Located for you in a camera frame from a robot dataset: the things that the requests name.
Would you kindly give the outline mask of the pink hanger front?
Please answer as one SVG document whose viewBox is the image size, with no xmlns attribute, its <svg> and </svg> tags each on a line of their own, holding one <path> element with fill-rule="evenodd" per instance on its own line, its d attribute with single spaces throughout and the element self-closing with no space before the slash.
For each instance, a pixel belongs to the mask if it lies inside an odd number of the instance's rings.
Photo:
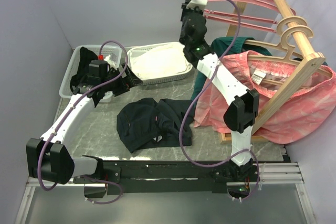
<svg viewBox="0 0 336 224">
<path fill-rule="evenodd" d="M 232 14 L 232 13 L 226 13 L 226 12 L 219 12 L 219 11 L 213 11 L 206 9 L 204 11 L 203 16 L 209 20 L 214 20 L 218 22 L 224 22 L 228 23 L 230 25 L 238 25 L 238 15 Z M 250 28 L 254 30 L 260 30 L 265 31 L 268 33 L 276 33 L 276 30 L 274 28 L 268 27 L 268 26 L 262 26 L 256 23 L 261 24 L 268 24 L 268 25 L 276 25 L 278 24 L 277 21 L 272 19 L 266 19 L 266 18 L 259 18 L 259 17 L 252 17 L 252 16 L 246 16 L 241 15 L 240 16 L 240 25 L 245 28 Z"/>
</svg>

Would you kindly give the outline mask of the dark navy shorts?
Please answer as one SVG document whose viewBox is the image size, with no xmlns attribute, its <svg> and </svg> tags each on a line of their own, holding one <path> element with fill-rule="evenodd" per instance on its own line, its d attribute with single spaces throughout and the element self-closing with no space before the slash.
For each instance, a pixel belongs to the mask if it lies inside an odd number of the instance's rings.
<svg viewBox="0 0 336 224">
<path fill-rule="evenodd" d="M 117 132 L 130 153 L 178 147 L 179 131 L 191 100 L 143 98 L 127 104 L 117 115 Z"/>
</svg>

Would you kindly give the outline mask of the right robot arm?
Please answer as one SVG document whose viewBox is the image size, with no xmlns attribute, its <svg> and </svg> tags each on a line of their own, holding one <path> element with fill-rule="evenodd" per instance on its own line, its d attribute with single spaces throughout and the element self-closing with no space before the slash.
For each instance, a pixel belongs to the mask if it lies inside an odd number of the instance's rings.
<svg viewBox="0 0 336 224">
<path fill-rule="evenodd" d="M 232 165 L 231 178 L 239 182 L 247 177 L 248 169 L 256 161 L 250 144 L 258 115 L 259 93 L 239 82 L 205 41 L 207 28 L 203 12 L 207 1 L 185 0 L 182 4 L 180 43 L 184 45 L 186 60 L 209 78 L 228 104 L 223 119 L 231 131 L 232 154 L 227 161 Z"/>
</svg>

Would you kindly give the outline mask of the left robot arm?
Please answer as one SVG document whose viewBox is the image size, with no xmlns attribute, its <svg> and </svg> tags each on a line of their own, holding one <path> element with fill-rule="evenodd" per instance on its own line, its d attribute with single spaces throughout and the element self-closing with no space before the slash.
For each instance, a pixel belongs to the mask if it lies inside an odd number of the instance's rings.
<svg viewBox="0 0 336 224">
<path fill-rule="evenodd" d="M 56 184 L 66 184 L 71 178 L 83 175 L 93 183 L 102 181 L 105 177 L 102 159 L 94 156 L 74 158 L 67 145 L 107 92 L 116 97 L 142 83 L 125 63 L 120 69 L 114 69 L 104 60 L 91 61 L 88 73 L 75 87 L 61 116 L 40 138 L 27 142 L 29 176 L 39 182 L 46 180 Z"/>
</svg>

